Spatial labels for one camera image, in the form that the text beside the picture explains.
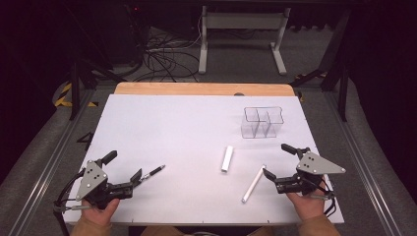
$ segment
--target black pen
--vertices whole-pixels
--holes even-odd
[[[165,165],[161,165],[161,166],[157,167],[156,169],[154,169],[153,171],[151,171],[149,174],[144,175],[144,177],[142,177],[142,179],[141,179],[141,183],[144,180],[147,180],[150,176],[152,176],[152,175],[156,174],[157,172],[161,171],[164,167],[165,167]]]

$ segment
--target metal stand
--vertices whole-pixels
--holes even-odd
[[[343,121],[346,121],[345,108],[346,108],[346,95],[347,95],[347,84],[348,84],[348,73],[345,68],[346,58],[343,58],[343,52],[340,52],[339,46],[343,39],[343,35],[349,20],[351,10],[343,12],[337,27],[331,37],[328,48],[326,49],[325,55],[319,65],[319,69],[309,73],[306,76],[299,75],[299,80],[296,80],[290,85],[294,88],[303,85],[311,79],[318,77],[324,72],[328,72],[321,84],[323,91],[331,91],[334,89],[338,80],[340,81],[340,91],[338,100],[338,112]]]
[[[248,13],[212,13],[203,6],[202,12],[202,47],[200,51],[199,73],[204,74],[207,69],[208,40],[207,29],[258,29],[258,30],[279,30],[275,42],[270,48],[275,59],[279,75],[286,75],[286,69],[279,53],[279,46],[288,22],[290,8],[284,13],[272,14],[248,14]]]
[[[72,83],[72,111],[70,120],[73,120],[80,110],[80,82],[86,89],[95,89],[97,81],[91,71],[96,70],[105,77],[113,80],[116,83],[126,82],[126,80],[116,76],[115,74],[99,67],[95,63],[86,59],[77,59],[71,68],[71,83]]]

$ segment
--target human hand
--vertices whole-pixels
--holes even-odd
[[[322,182],[320,186],[325,189],[325,182]],[[311,195],[323,196],[324,194],[325,193],[321,190],[317,189],[316,191],[305,196],[299,196],[297,193],[287,193],[286,196],[294,204],[295,210],[297,211],[300,219],[304,221],[306,219],[324,214],[325,201],[311,197]]]
[[[119,199],[114,199],[108,203],[107,208],[104,210],[98,209],[97,207],[83,209],[82,216],[93,223],[101,226],[107,226],[110,224],[111,216],[113,215],[114,211],[116,211],[119,203]],[[90,206],[90,203],[86,200],[82,200],[82,205]]]

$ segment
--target pen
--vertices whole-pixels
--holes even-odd
[[[249,196],[252,194],[252,191],[254,191],[254,188],[255,188],[255,186],[257,185],[258,181],[260,181],[260,179],[261,179],[261,176],[262,176],[262,174],[263,174],[263,172],[264,172],[264,168],[267,168],[267,166],[266,166],[266,165],[263,165],[263,166],[261,167],[261,169],[260,169],[260,171],[258,172],[257,176],[255,177],[254,181],[252,181],[251,186],[249,186],[248,191],[246,191],[245,196],[243,196],[242,203],[244,203],[244,204],[245,204],[245,203],[246,203],[246,201],[248,201]]]
[[[156,174],[157,172],[161,171],[163,168],[165,168],[165,165],[161,165],[161,166],[157,167],[156,169],[154,169],[153,171],[151,171],[149,174],[144,175],[144,177],[142,177],[142,179],[141,179],[141,183],[144,180],[147,180],[150,176],[152,176],[152,175]]]

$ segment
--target robotic arm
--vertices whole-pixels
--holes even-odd
[[[283,144],[281,148],[291,154],[297,154],[300,162],[296,167],[297,172],[291,177],[276,178],[274,174],[264,169],[264,175],[273,182],[279,194],[301,193],[308,195],[316,189],[320,189],[324,192],[323,196],[311,195],[311,197],[324,200],[334,199],[334,192],[322,188],[320,184],[324,174],[345,173],[344,168],[311,152],[308,147],[300,149]]]
[[[130,199],[133,189],[142,183],[142,169],[140,169],[130,182],[113,185],[108,183],[107,174],[101,169],[102,164],[107,165],[117,156],[117,151],[111,151],[104,158],[87,163],[76,201],[86,199],[93,206],[105,209],[113,199]]]
[[[84,209],[89,206],[65,206],[66,202],[73,200],[64,200],[64,196],[73,186],[74,182],[83,177],[80,189],[77,193],[75,201],[79,202],[82,199],[89,201],[93,207],[105,209],[113,199],[130,199],[133,196],[133,189],[140,185],[146,178],[142,178],[142,169],[140,169],[131,179],[130,182],[113,185],[108,183],[107,174],[101,169],[102,164],[107,165],[111,160],[117,156],[117,151],[113,150],[104,158],[96,161],[90,160],[86,168],[83,168],[80,173],[76,174],[71,181],[62,190],[58,200],[54,202],[53,212],[60,223],[61,230],[64,235],[69,235],[67,226],[65,224],[62,213],[69,209]]]

